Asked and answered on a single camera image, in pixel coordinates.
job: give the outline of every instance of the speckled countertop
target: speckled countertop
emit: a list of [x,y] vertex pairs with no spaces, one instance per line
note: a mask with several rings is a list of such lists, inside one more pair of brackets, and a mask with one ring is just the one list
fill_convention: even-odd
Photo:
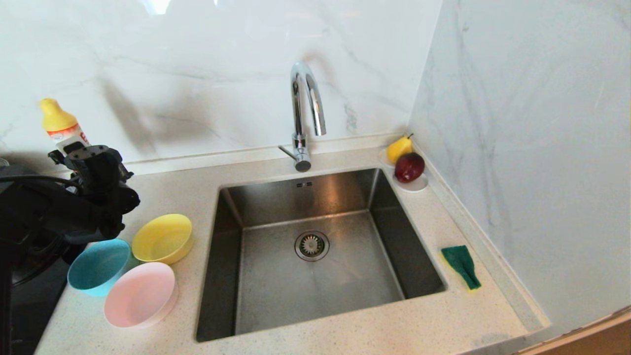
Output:
[[467,244],[432,188],[407,193],[395,188],[422,236],[445,292],[329,316],[309,322],[198,343],[195,333],[219,187],[379,167],[379,149],[313,156],[305,174],[290,159],[223,165],[135,176],[129,184],[140,206],[124,217],[120,235],[130,241],[147,221],[168,213],[187,215],[195,244],[172,265],[180,294],[175,308],[154,327],[124,330],[103,317],[104,298],[66,289],[37,349],[38,355],[72,354],[456,354],[530,333],[471,250],[483,287],[468,291],[440,259],[440,249]]

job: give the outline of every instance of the bottle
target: bottle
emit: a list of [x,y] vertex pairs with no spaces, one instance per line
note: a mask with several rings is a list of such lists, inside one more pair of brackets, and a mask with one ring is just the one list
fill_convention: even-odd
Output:
[[57,100],[41,100],[40,107],[44,112],[42,125],[64,156],[74,150],[90,146],[77,118],[61,109]]

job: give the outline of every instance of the sink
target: sink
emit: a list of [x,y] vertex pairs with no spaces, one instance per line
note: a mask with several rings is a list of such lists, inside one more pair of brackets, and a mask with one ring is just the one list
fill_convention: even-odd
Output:
[[381,169],[223,188],[197,341],[444,291]]

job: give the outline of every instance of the drain strainer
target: drain strainer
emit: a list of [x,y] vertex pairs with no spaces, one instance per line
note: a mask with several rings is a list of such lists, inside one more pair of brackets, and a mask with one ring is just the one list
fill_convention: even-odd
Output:
[[302,260],[314,262],[329,252],[329,238],[318,231],[306,231],[298,236],[294,248]]

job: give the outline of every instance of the sponge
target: sponge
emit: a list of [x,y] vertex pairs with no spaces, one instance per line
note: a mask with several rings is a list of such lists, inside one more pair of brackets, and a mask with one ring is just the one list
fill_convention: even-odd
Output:
[[466,245],[442,248],[440,251],[449,265],[451,265],[451,267],[463,277],[467,286],[469,286],[469,289],[475,290],[482,286],[475,275],[473,259],[471,259],[471,255],[469,254],[469,250]]

